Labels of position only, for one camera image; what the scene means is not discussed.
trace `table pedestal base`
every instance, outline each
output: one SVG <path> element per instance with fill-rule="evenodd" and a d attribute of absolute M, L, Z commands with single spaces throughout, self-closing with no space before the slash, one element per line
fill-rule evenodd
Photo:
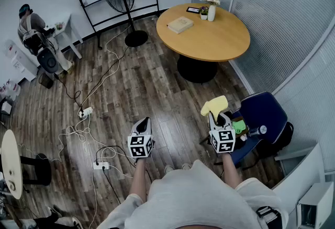
<path fill-rule="evenodd" d="M 217 72 L 216 62 L 195 60 L 180 55 L 177 68 L 181 76 L 194 83 L 204 83 L 213 79 Z"/>
<path fill-rule="evenodd" d="M 51 167 L 44 154 L 38 154 L 35 159 L 21 156 L 21 163 L 35 167 L 37 180 L 23 180 L 24 185 L 44 185 L 48 186 L 51 182 Z"/>

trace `blue chair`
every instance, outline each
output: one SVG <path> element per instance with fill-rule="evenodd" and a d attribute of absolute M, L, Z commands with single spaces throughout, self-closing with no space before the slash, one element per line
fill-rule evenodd
<path fill-rule="evenodd" d="M 250 95 L 241 100 L 241 108 L 234 112 L 233 118 L 242 116 L 249 129 L 266 126 L 267 132 L 262 135 L 248 137 L 245 145 L 231 153 L 236 165 L 261 141 L 275 143 L 282 134 L 287 115 L 271 93 L 262 92 Z"/>

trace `potted plant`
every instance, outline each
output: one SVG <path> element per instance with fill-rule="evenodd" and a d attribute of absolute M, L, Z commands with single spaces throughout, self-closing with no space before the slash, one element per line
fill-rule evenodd
<path fill-rule="evenodd" d="M 203 0 L 206 1 L 208 3 L 210 3 L 210 7 L 208 9 L 208 21 L 212 22 L 214 20 L 215 17 L 215 10 L 216 10 L 216 6 L 220 5 L 220 0 Z"/>
<path fill-rule="evenodd" d="M 207 15 L 208 15 L 208 7 L 201 7 L 199 10 L 201 20 L 207 20 Z"/>

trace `whiteboard stand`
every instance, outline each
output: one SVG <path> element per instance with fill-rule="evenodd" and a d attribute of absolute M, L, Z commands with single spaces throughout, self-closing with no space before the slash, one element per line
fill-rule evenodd
<path fill-rule="evenodd" d="M 116 16 L 113 16 L 113 17 L 110 17 L 110 18 L 108 18 L 108 19 L 106 19 L 106 20 L 100 21 L 100 22 L 98 22 L 98 23 L 96 23 L 96 24 L 93 24 L 92 21 L 91 21 L 91 19 L 90 19 L 90 17 L 89 17 L 89 15 L 88 15 L 88 13 L 87 13 L 87 11 L 86 11 L 86 8 L 87 8 L 87 7 L 90 7 L 91 5 L 93 5 L 93 4 L 95 4 L 95 3 L 101 2 L 101 1 L 104 1 L 104 0 L 96 0 L 96 1 L 94 1 L 94 2 L 91 2 L 91 3 L 87 4 L 87 5 L 84 5 L 83 1 L 82 1 L 82 0 L 79 0 L 80 5 L 82 6 L 82 8 L 83 8 L 83 10 L 84 10 L 84 12 L 85 12 L 85 15 L 86 15 L 86 17 L 88 18 L 88 21 L 90 22 L 90 25 L 92 26 L 92 29 L 94 30 L 94 35 L 98 37 L 98 48 L 99 48 L 100 50 L 103 49 L 103 48 L 100 46 L 100 35 L 101 35 L 101 32 L 100 32 L 100 30 L 99 30 L 99 31 L 96 31 L 95 27 L 98 26 L 98 25 L 103 24 L 104 22 L 110 21 L 110 20 L 112 20 L 112 19 L 115 19 L 115 18 L 117 18 L 117 17 L 120 17 L 120 16 L 123 16 L 123 15 L 126 15 L 126 14 L 127 14 L 127 13 L 122 13 L 122 14 L 119 14 L 119 15 L 116 15 Z M 136 12 L 136 11 L 138 11 L 138 10 L 142 10 L 142 9 L 150 8 L 150 7 L 153 7 L 153 6 L 157 6 L 157 12 L 156 12 L 156 15 L 159 16 L 159 4 L 158 4 L 158 0 L 156 0 L 156 3 L 155 3 L 155 4 L 151 4 L 151 5 L 148 5 L 148 6 L 141 7 L 141 8 L 133 9 L 133 10 L 130 10 L 129 12 L 130 12 L 130 13 L 133 13 L 133 12 Z"/>

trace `small box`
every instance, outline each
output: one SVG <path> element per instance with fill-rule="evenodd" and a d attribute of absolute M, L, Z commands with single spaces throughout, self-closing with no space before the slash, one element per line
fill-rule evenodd
<path fill-rule="evenodd" d="M 8 102 L 4 102 L 1 106 L 1 114 L 9 115 L 12 110 L 12 106 Z"/>
<path fill-rule="evenodd" d="M 209 131 L 210 143 L 216 153 L 232 152 L 235 147 L 235 130 L 212 130 Z"/>
<path fill-rule="evenodd" d="M 334 182 L 313 184 L 298 202 L 298 228 L 319 229 L 331 213 L 333 194 Z"/>
<path fill-rule="evenodd" d="M 148 157 L 153 148 L 152 135 L 128 136 L 128 148 L 132 158 Z"/>

